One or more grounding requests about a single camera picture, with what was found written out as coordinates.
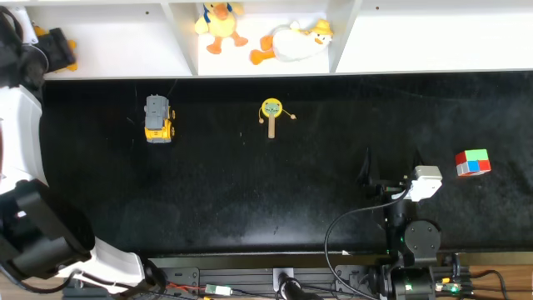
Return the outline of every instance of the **toy truck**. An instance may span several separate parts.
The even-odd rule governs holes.
[[[168,99],[163,96],[151,95],[147,97],[144,133],[149,143],[170,143],[176,131],[172,120],[176,119],[176,112],[171,110]]]

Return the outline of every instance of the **yellow plush duck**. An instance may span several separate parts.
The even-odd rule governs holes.
[[[248,43],[247,39],[239,36],[235,31],[237,20],[233,12],[237,15],[242,15],[244,8],[242,8],[241,4],[234,2],[205,2],[203,9],[204,13],[200,16],[194,29],[198,34],[209,32],[215,37],[215,42],[207,46],[207,51],[213,54],[220,54],[222,52],[222,39],[227,37],[232,37],[237,47]]]
[[[274,33],[261,39],[261,49],[250,53],[250,60],[255,65],[265,59],[277,58],[282,62],[295,62],[310,58],[324,51],[333,38],[330,23],[319,20],[310,31],[301,30],[298,22],[290,27],[280,26]]]

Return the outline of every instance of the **black tabletop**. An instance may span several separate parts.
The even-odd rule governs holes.
[[[52,189],[126,251],[320,251],[338,215],[375,204],[356,177],[367,147],[382,178],[418,150],[443,176],[418,204],[445,251],[533,248],[533,73],[483,72],[48,82],[41,145]],[[168,96],[177,139],[148,144],[143,106]],[[297,116],[258,122],[263,100]],[[485,148],[492,171],[457,177],[455,155]],[[383,252],[372,213],[339,224],[333,249]]]

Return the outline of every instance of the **duck's head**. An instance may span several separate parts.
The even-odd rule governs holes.
[[[327,46],[333,39],[333,31],[330,29],[330,23],[326,20],[319,20],[309,35],[319,45]]]
[[[206,13],[214,14],[218,19],[224,21],[233,10],[228,2],[205,2],[203,7]]]

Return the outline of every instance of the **colorful cube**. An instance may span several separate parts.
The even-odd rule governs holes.
[[[486,149],[466,150],[456,155],[457,175],[474,176],[491,170]]]

